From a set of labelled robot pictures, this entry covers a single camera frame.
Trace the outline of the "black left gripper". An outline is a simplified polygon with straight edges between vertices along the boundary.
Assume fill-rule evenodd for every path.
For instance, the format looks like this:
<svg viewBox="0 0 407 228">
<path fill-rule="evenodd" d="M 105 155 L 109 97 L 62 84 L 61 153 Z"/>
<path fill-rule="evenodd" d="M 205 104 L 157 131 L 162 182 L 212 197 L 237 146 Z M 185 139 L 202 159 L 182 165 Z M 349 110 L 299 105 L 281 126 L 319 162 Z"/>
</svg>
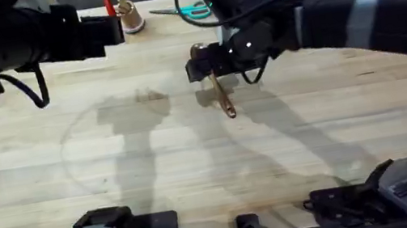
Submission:
<svg viewBox="0 0 407 228">
<path fill-rule="evenodd" d="M 105 57 L 104 46 L 125 43 L 119 17 L 78 16 L 75 7 L 69 4 L 50 5 L 43 24 L 47 44 L 45 62 Z"/>
</svg>

